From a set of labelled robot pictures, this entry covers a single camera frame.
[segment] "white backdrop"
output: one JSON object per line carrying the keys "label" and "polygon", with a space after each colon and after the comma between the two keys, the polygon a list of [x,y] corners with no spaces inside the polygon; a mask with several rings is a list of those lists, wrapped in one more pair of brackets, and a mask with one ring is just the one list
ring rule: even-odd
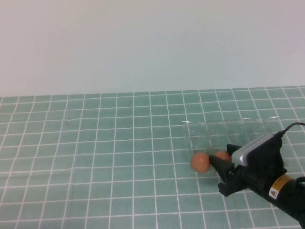
{"label": "white backdrop", "polygon": [[304,0],[1,0],[0,96],[305,84],[304,9]]}

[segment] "ball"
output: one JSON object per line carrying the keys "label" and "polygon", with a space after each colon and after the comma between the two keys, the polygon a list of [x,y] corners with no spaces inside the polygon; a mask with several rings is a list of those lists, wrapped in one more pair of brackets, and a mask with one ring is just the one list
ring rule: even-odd
{"label": "ball", "polygon": [[210,168],[209,156],[204,152],[195,153],[191,159],[191,167],[198,173],[205,173]]}
{"label": "ball", "polygon": [[232,158],[227,151],[220,150],[220,151],[217,151],[214,155],[227,162],[232,162]]}

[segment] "table surface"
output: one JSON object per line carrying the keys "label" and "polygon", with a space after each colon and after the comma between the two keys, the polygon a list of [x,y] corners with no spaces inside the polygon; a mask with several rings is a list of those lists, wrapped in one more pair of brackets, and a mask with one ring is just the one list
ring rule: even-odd
{"label": "table surface", "polygon": [[[246,190],[224,198],[189,166],[183,121],[305,121],[305,86],[4,97],[0,228],[299,228]],[[305,132],[282,156],[304,174]]]}

